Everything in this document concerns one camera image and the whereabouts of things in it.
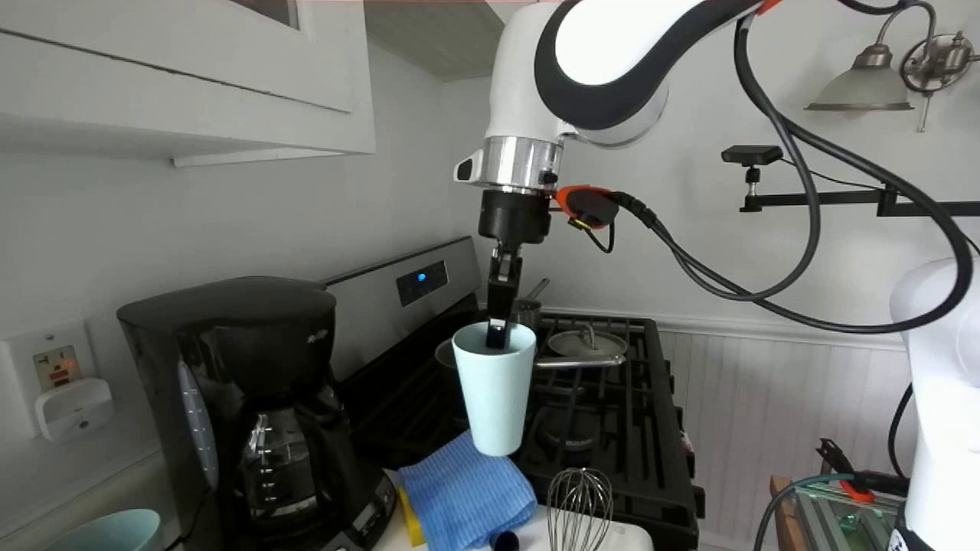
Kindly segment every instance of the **black coffee maker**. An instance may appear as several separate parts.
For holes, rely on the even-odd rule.
[[[358,463],[330,388],[332,296],[232,280],[118,308],[188,548],[358,551],[394,488]]]

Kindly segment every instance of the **saucepan lid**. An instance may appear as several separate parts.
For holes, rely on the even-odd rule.
[[[562,359],[615,359],[626,352],[626,343],[595,330],[590,325],[561,330],[547,337],[547,348],[553,348]]]

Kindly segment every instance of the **stove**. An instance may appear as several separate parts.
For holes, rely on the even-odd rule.
[[[435,347],[482,318],[469,239],[330,282],[338,296],[332,387],[362,458],[402,469],[466,431],[457,373]],[[682,444],[670,360],[649,318],[539,316],[539,352],[565,330],[625,343],[620,369],[537,370],[522,444],[511,456],[539,502],[565,465],[611,478],[615,520],[641,523],[654,548],[698,548],[704,493]]]

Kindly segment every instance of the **whisk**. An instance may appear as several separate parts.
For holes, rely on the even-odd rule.
[[[611,482],[596,469],[562,469],[547,485],[551,551],[596,551],[609,533]]]

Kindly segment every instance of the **black cable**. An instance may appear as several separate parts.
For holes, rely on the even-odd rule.
[[[895,408],[895,415],[891,415],[891,425],[888,425],[888,458],[891,458],[891,469],[901,482],[910,482],[901,465],[896,465],[896,452],[895,452],[895,440],[896,440],[896,425],[901,425],[901,415],[906,412],[910,408],[910,399],[912,399],[912,383],[906,387],[906,392],[901,395],[896,408]]]
[[[759,97],[759,82],[750,72],[750,62],[747,62],[747,31],[750,31],[750,20],[742,20],[737,21],[737,31],[735,31],[735,74],[744,85],[744,91],[750,95],[750,101],[763,109],[763,97]],[[938,303],[935,308],[923,312],[923,316],[912,316],[906,323],[895,323],[895,325],[834,325],[834,323],[817,323],[817,318],[804,318],[804,316],[796,316],[790,312],[792,323],[802,323],[802,325],[811,325],[811,329],[824,329],[824,330],[843,330],[843,334],[895,334],[895,330],[912,330],[912,329],[923,329],[923,325],[932,325],[938,318],[944,318],[945,312],[952,312],[961,296],[972,291],[972,282],[975,282],[975,258],[972,258],[972,249],[966,249],[966,235],[954,228],[954,222],[932,198],[926,195],[917,187],[912,187],[910,182],[896,179],[895,171],[827,141],[827,138],[817,138],[811,134],[808,130],[796,127],[792,121],[788,118],[779,118],[779,122],[798,141],[804,141],[808,148],[883,182],[886,187],[891,187],[895,194],[906,195],[912,205],[917,205],[945,235],[950,249],[952,249],[952,258],[954,258],[954,282],[945,293],[944,303]]]
[[[829,183],[838,183],[838,187],[883,190],[883,187],[877,187],[877,183],[862,183],[862,182],[843,182],[843,179],[834,179],[834,176],[824,176],[824,171],[813,171],[813,169],[811,169],[808,176],[813,176],[813,179],[820,179],[820,182],[829,182]]]
[[[854,11],[862,11],[862,16],[891,16],[891,11],[906,9],[912,0],[895,0],[891,5],[867,5],[859,0],[838,0],[838,2],[854,9]]]
[[[850,478],[854,478],[854,474],[813,474],[813,478],[790,482],[785,489],[779,489],[779,493],[768,498],[768,506],[765,506],[765,512],[763,512],[763,519],[759,519],[759,526],[755,526],[753,551],[763,551],[765,531],[768,531],[768,520],[771,520],[773,509],[779,509],[782,502],[788,502],[798,488],[850,482]]]
[[[706,293],[722,296],[722,300],[744,300],[744,303],[759,303],[765,296],[773,296],[782,291],[788,291],[792,282],[802,280],[802,272],[811,265],[817,249],[820,249],[820,195],[817,195],[817,183],[804,165],[802,149],[796,148],[792,134],[782,127],[782,112],[773,109],[773,103],[768,101],[768,95],[755,85],[755,101],[763,118],[771,122],[773,134],[782,138],[785,149],[790,152],[802,194],[804,194],[804,210],[808,210],[808,239],[804,249],[796,260],[796,265],[771,289],[765,291],[744,291],[737,285],[731,285],[729,280],[716,276],[713,270],[704,270],[704,262],[690,262],[690,255],[672,255],[681,260],[681,270]]]
[[[883,182],[886,187],[896,190],[901,195],[916,201],[944,230],[944,235],[950,239],[950,249],[954,255],[954,282],[952,282],[952,291],[945,293],[945,300],[938,303],[935,308],[923,312],[923,316],[912,316],[912,318],[903,318],[903,323],[891,323],[891,325],[843,325],[843,323],[811,318],[811,316],[785,308],[785,306],[779,306],[779,303],[771,303],[765,296],[755,296],[755,293],[744,291],[742,285],[735,285],[731,280],[713,272],[706,262],[691,258],[682,244],[675,244],[670,230],[641,198],[635,198],[626,194],[611,194],[611,198],[625,210],[631,210],[641,224],[647,224],[670,249],[670,255],[675,258],[681,270],[685,276],[691,276],[691,282],[701,285],[709,293],[718,293],[718,296],[731,296],[735,293],[737,300],[750,300],[750,303],[755,303],[755,306],[763,306],[763,308],[768,308],[768,312],[773,312],[782,318],[790,318],[796,325],[808,325],[808,329],[817,329],[817,330],[838,330],[838,334],[896,334],[896,330],[912,330],[912,329],[923,329],[923,325],[932,325],[932,323],[944,318],[950,308],[954,308],[961,303],[961,296],[966,293],[972,280],[975,280],[975,258],[972,258],[963,233],[917,187],[906,183],[903,179],[886,171],[883,165],[877,165],[877,162],[870,162],[870,160],[862,160],[862,156],[856,156],[850,149],[843,149],[843,148],[804,133],[792,121],[782,118],[768,103],[768,97],[765,97],[763,85],[755,82],[755,76],[750,72],[750,62],[747,62],[747,28],[750,28],[750,20],[753,16],[742,20],[737,31],[735,31],[735,72],[737,72],[737,82],[747,91],[747,97],[768,118],[768,122],[773,127],[773,133],[782,134],[788,149],[796,149],[792,134],[802,138],[808,148],[813,148],[813,149],[820,149],[827,156],[837,156],[844,165],[854,165],[856,171],[862,171],[862,176]]]
[[[590,239],[595,249],[601,249],[602,255],[611,255],[615,249],[615,222],[609,222],[609,243],[602,244],[590,228],[583,228],[583,233]]]

